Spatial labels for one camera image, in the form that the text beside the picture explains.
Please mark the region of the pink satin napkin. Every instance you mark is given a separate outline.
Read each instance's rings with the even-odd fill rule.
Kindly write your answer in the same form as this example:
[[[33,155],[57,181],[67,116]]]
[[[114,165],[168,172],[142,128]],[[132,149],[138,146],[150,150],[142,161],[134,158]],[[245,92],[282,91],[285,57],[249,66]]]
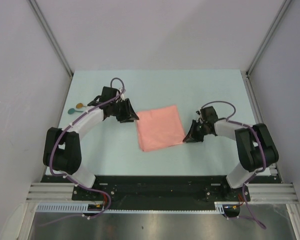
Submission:
[[[138,144],[142,151],[157,151],[183,143],[186,135],[176,105],[139,111],[137,116]]]

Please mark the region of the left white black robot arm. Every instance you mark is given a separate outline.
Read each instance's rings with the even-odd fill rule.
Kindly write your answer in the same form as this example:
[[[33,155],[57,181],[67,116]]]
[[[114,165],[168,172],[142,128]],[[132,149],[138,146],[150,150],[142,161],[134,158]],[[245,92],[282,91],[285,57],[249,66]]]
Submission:
[[[69,177],[84,186],[83,194],[90,200],[100,196],[101,188],[95,184],[96,176],[82,163],[81,140],[97,124],[108,117],[119,123],[137,121],[129,98],[124,97],[125,88],[105,86],[101,95],[91,101],[86,110],[64,128],[51,127],[46,134],[43,163],[57,177]]]

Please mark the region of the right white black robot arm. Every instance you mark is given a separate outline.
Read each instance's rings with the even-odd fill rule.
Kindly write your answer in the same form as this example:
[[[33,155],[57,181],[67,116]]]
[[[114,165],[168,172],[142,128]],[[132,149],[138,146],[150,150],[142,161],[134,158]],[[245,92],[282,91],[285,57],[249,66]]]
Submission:
[[[184,143],[203,142],[207,135],[226,137],[236,143],[239,163],[225,177],[225,185],[220,188],[220,194],[225,200],[232,201],[239,194],[238,188],[278,162],[278,150],[264,123],[251,126],[219,118],[212,106],[201,108],[196,113],[198,119],[192,120]]]

